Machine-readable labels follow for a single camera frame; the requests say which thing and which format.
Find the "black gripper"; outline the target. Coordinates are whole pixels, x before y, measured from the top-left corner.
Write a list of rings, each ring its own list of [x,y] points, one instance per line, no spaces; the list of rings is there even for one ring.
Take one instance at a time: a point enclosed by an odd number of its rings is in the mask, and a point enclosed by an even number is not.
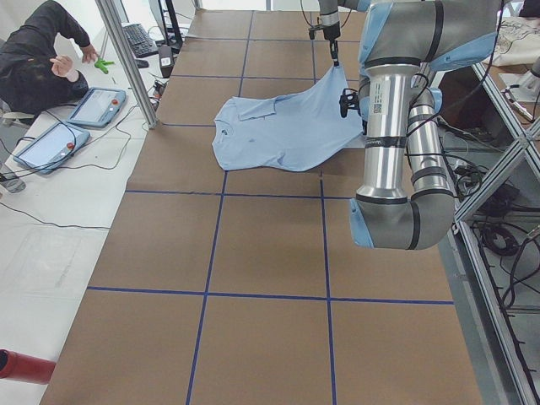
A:
[[[338,42],[336,39],[341,35],[341,25],[339,23],[325,25],[323,27],[324,38],[329,41],[330,55],[334,67],[339,66]]]

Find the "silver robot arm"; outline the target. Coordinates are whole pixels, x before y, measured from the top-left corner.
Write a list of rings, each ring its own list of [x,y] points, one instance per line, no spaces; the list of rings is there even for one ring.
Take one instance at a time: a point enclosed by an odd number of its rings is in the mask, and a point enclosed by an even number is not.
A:
[[[375,1],[366,7],[359,67],[370,83],[364,180],[349,203],[354,243],[422,250],[454,219],[435,99],[413,84],[422,66],[445,71],[486,59],[500,1]]]
[[[371,4],[370,0],[321,0],[319,3],[319,21],[315,30],[321,30],[324,39],[329,43],[330,55],[334,66],[339,65],[338,38],[341,35],[341,22],[338,9],[365,12]]]

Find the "person right hand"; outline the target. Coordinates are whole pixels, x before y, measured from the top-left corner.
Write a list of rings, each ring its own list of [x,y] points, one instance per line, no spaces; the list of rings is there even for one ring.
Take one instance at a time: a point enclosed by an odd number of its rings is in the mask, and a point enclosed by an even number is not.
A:
[[[81,46],[80,47],[82,55],[82,63],[95,63],[99,59],[98,52],[95,50],[95,47],[92,44],[89,44],[87,46]]]

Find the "person left hand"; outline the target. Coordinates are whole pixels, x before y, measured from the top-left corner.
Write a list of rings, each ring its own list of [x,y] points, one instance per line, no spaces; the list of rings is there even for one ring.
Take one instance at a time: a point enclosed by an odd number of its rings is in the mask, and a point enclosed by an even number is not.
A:
[[[64,55],[59,55],[50,59],[51,71],[54,75],[65,78],[74,83],[79,79],[79,71],[73,66],[73,60]]]

